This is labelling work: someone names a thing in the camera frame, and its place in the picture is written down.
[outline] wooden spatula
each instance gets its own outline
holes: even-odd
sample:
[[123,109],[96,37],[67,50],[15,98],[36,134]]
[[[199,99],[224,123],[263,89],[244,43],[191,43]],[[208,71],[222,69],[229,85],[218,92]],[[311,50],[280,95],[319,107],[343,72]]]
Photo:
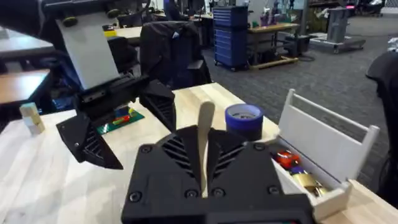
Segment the wooden spatula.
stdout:
[[208,139],[208,133],[213,122],[215,106],[213,102],[206,101],[200,105],[199,117],[198,117],[198,151],[200,160],[201,170],[201,190],[202,197],[207,197],[207,179],[206,179],[206,145]]

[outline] person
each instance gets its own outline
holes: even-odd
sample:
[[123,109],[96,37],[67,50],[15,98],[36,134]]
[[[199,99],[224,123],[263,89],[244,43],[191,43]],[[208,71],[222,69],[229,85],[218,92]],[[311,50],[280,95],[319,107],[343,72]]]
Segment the person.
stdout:
[[174,0],[164,0],[164,13],[169,21],[186,21],[186,18],[180,14],[178,6]]

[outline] wooden workbench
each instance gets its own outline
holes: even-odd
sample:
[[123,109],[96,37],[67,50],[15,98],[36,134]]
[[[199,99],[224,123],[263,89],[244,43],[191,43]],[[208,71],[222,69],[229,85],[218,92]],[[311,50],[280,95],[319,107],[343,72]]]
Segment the wooden workbench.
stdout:
[[54,50],[51,43],[16,31],[12,31],[8,38],[0,39],[0,57],[4,60],[47,54]]
[[[201,102],[211,100],[216,105],[213,127],[224,129],[225,108],[242,102],[217,83],[177,90],[175,96],[178,128],[196,124]],[[0,223],[120,223],[138,147],[169,133],[139,103],[133,107],[145,118],[104,135],[124,170],[76,162],[55,127],[74,111],[42,116],[46,129],[36,137],[22,121],[11,122],[0,134]],[[263,140],[278,133],[277,125],[265,118]],[[326,224],[396,222],[397,210],[352,183],[349,209],[326,219]]]
[[0,75],[0,105],[31,100],[49,73],[45,69]]
[[129,40],[129,43],[135,44],[139,42],[142,27],[131,27],[123,29],[115,29],[116,35],[125,37]]
[[297,55],[297,46],[292,47],[292,54],[294,55],[294,58],[288,58],[288,57],[281,57],[280,60],[272,61],[272,62],[266,62],[262,64],[258,64],[258,59],[257,59],[257,53],[259,51],[259,41],[260,38],[259,36],[262,34],[270,34],[274,33],[274,37],[272,40],[273,44],[273,49],[276,49],[277,47],[282,47],[281,45],[277,45],[277,33],[282,32],[282,31],[287,31],[287,30],[294,30],[294,37],[295,37],[295,44],[297,44],[297,32],[298,28],[300,26],[298,24],[293,24],[293,23],[278,23],[276,25],[270,25],[266,27],[255,27],[255,28],[250,28],[248,29],[248,34],[251,34],[253,36],[253,56],[254,56],[254,63],[249,66],[250,69],[260,69],[260,68],[267,68],[271,67],[274,65],[282,65],[282,64],[287,64],[287,63],[292,63],[292,62],[297,62],[299,59],[296,58]]

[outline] small wooden block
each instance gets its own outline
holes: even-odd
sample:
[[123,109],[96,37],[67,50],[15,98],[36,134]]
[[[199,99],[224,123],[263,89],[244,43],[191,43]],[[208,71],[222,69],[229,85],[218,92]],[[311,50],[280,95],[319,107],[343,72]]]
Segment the small wooden block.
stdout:
[[40,118],[39,114],[33,114],[32,116],[22,117],[22,119],[24,120],[26,126],[34,126],[42,122],[42,119]]
[[28,126],[29,131],[32,135],[40,134],[44,131],[45,127],[43,123],[39,123],[38,125]]
[[35,103],[25,103],[19,107],[19,111],[23,117],[29,117],[39,113]]

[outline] blue tool cabinet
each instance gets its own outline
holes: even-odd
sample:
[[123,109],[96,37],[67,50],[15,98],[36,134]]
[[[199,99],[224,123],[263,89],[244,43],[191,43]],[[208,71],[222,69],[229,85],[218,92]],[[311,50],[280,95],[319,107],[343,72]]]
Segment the blue tool cabinet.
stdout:
[[246,66],[248,8],[215,7],[213,19],[215,64],[222,63],[232,71]]

